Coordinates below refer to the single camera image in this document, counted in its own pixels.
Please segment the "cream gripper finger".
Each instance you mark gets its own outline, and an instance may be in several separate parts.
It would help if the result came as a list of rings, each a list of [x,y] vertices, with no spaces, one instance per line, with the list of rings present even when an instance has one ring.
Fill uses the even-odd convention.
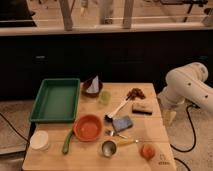
[[[176,117],[175,111],[166,111],[164,113],[164,125],[169,126]]]

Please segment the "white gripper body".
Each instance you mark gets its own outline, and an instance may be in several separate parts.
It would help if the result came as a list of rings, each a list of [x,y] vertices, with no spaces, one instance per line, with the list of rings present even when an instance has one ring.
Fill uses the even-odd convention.
[[[158,99],[164,114],[174,111],[183,104],[183,97],[178,94],[161,92],[158,94]]]

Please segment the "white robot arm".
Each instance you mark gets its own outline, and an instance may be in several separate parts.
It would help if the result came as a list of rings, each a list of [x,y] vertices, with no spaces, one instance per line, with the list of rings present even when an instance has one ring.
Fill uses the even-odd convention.
[[[207,78],[208,69],[200,62],[172,69],[166,74],[166,86],[157,95],[165,126],[172,123],[177,115],[175,109],[185,100],[213,114],[213,87],[205,84]]]

